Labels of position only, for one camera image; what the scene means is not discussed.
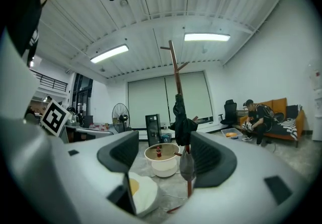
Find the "box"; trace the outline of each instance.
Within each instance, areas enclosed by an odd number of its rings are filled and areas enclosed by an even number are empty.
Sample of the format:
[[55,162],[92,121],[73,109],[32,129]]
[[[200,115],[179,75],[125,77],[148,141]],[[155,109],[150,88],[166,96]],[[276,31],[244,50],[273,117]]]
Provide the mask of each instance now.
[[233,136],[231,137],[231,139],[238,139],[238,140],[241,140],[242,139],[242,136],[243,136],[243,133],[239,132],[236,128],[229,128],[229,129],[224,129],[221,131],[221,133],[223,134],[224,137],[226,137],[226,134],[227,133],[236,133],[237,136]]

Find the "white sneaker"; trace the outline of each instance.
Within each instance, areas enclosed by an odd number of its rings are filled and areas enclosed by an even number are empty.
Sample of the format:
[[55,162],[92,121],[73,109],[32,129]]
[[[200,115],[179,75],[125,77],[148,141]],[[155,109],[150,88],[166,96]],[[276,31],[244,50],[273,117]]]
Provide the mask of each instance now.
[[253,137],[252,136],[246,136],[244,138],[242,138],[242,141],[252,141]]

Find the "black cap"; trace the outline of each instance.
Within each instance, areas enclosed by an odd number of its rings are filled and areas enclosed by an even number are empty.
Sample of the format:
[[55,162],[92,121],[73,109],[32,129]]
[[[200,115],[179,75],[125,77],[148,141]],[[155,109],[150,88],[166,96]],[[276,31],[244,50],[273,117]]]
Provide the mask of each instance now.
[[254,103],[253,100],[247,100],[243,106],[248,107],[250,104],[253,104],[253,103]]

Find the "railing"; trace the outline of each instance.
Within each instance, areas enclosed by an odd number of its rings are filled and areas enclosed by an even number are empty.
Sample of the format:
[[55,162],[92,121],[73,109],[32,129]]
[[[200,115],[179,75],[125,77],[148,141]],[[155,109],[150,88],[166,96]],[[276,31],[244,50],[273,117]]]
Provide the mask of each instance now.
[[44,74],[38,73],[33,70],[30,71],[33,72],[33,74],[38,80],[40,80],[40,85],[66,92],[66,87],[68,85],[67,83],[45,76]]

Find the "orange sofa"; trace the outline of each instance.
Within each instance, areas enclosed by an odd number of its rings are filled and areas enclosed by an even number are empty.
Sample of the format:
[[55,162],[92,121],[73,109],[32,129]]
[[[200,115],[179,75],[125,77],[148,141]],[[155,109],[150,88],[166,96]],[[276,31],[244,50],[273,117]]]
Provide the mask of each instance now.
[[[266,102],[260,102],[258,104],[267,105],[274,111],[274,113],[282,112],[282,113],[284,113],[285,118],[287,117],[286,116],[286,106],[287,106],[286,98],[278,99],[278,100],[271,100],[271,101],[266,101]],[[246,121],[246,119],[247,119],[247,116],[241,117],[239,119],[240,128],[243,126],[243,123]],[[279,135],[279,134],[273,134],[273,133],[267,132],[267,133],[264,133],[264,136],[285,139],[285,140],[292,140],[295,142],[295,146],[297,147],[298,141],[301,138],[301,135],[303,132],[303,126],[304,126],[304,111],[303,110],[300,110],[298,112],[298,115],[295,119],[295,125],[296,125],[296,129],[297,129],[297,141],[295,141],[294,138],[291,137],[290,135]]]

